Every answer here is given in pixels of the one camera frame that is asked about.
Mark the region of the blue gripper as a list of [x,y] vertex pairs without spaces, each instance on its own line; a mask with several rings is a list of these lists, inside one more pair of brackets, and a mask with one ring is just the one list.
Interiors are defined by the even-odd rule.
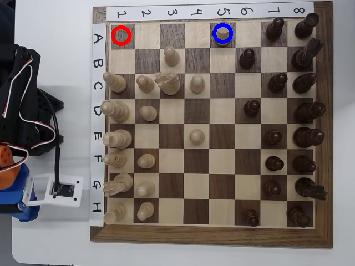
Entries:
[[38,206],[27,207],[22,202],[28,175],[28,167],[22,164],[13,185],[1,190],[1,213],[15,217],[20,222],[29,222],[38,217]]

